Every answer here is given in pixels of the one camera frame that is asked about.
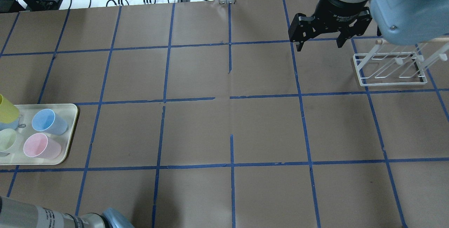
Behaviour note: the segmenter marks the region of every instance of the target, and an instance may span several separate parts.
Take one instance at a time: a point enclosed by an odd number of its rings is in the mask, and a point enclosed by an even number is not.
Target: blue cup
[[[19,118],[9,124],[0,122],[0,130],[2,130],[2,129],[17,129],[18,126],[19,126]]]
[[[53,110],[43,109],[34,115],[32,126],[38,132],[61,135],[66,132],[68,124]]]

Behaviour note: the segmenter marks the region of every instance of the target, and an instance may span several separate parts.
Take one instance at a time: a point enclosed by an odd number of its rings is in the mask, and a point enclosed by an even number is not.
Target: white tray
[[[17,146],[15,153],[11,153],[5,157],[0,157],[0,165],[57,165],[60,164],[69,152],[69,146],[72,141],[75,123],[78,118],[78,107],[72,103],[61,103],[54,105],[16,105],[19,109],[19,127],[16,131],[24,136],[24,141]],[[34,115],[42,109],[52,109],[56,114],[67,121],[69,126],[67,131],[62,135],[54,135],[44,133],[51,139],[61,144],[62,149],[58,157],[54,159],[30,158],[24,154],[24,143],[28,137],[37,133],[31,126]]]

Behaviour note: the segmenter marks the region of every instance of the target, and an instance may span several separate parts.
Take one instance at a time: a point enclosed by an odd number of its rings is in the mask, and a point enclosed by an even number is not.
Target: yellow cup
[[[19,117],[19,109],[0,94],[0,122],[9,124]]]

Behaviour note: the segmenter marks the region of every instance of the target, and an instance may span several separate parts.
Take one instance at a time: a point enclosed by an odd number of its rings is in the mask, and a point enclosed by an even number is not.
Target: cup rim
[[[47,128],[45,128],[45,129],[36,129],[35,126],[34,126],[34,118],[36,117],[37,114],[39,114],[39,113],[41,113],[41,112],[43,112],[43,111],[51,111],[52,114],[53,114],[53,121],[52,121],[52,123],[51,123]],[[53,125],[53,123],[55,122],[55,120],[56,120],[56,113],[55,113],[52,109],[49,109],[49,108],[47,108],[47,109],[42,109],[42,110],[38,111],[38,112],[34,115],[34,117],[33,117],[33,119],[32,119],[32,122],[31,122],[31,125],[32,125],[33,129],[35,129],[36,131],[38,131],[38,132],[43,132],[43,131],[49,129],[50,127],[52,127],[52,125]]]
[[[0,130],[0,132],[3,132],[3,131],[5,131],[5,132],[12,131],[14,133],[14,140],[12,141],[10,146],[8,146],[5,150],[0,150],[0,152],[4,152],[4,151],[10,149],[14,145],[14,143],[16,142],[16,139],[17,139],[17,132],[14,129],[6,128],[6,129]]]
[[[45,137],[45,140],[46,140],[45,147],[44,147],[44,149],[43,149],[40,153],[38,153],[37,155],[29,156],[29,155],[25,152],[25,146],[27,145],[27,143],[29,143],[29,142],[28,142],[29,139],[31,139],[31,137],[36,136],[36,135],[43,135],[43,136]],[[37,157],[37,156],[41,155],[41,154],[47,149],[47,147],[48,147],[48,137],[47,137],[47,135],[43,134],[42,132],[38,132],[38,133],[35,133],[35,134],[31,135],[30,137],[27,138],[27,140],[25,140],[25,143],[24,143],[24,154],[25,154],[26,156],[30,157],[30,158],[34,158],[34,157]]]

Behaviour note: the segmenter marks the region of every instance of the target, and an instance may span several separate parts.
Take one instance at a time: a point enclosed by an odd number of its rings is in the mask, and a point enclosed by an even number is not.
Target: plastic cup
[[[24,154],[31,158],[54,159],[61,153],[61,144],[43,133],[31,135],[24,144]]]
[[[24,137],[13,129],[0,131],[0,157],[18,151],[18,146],[24,141]]]
[[[19,109],[0,94],[0,122],[9,124],[19,117]]]
[[[19,126],[19,118],[16,119],[16,121],[9,123],[9,124],[5,124],[5,123],[0,123],[0,130],[3,129],[17,129],[17,127]]]
[[[43,109],[34,115],[32,126],[38,132],[61,135],[66,132],[68,124],[53,110]]]

